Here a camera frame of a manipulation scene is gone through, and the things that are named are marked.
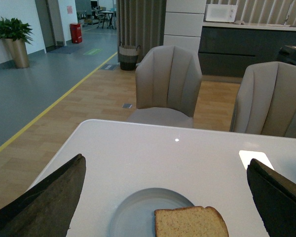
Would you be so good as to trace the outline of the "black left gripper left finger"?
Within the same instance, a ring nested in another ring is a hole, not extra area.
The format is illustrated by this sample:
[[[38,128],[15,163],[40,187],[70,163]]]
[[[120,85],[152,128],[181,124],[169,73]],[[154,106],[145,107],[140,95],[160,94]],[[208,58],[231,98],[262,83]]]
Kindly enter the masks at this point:
[[[66,236],[85,173],[85,157],[78,154],[0,209],[0,237]]]

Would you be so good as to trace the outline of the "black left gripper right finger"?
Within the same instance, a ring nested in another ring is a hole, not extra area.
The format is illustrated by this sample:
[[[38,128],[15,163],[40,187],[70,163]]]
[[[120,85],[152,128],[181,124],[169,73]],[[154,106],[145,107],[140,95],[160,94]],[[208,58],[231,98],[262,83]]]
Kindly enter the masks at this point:
[[[296,237],[296,184],[255,158],[247,181],[269,236]]]

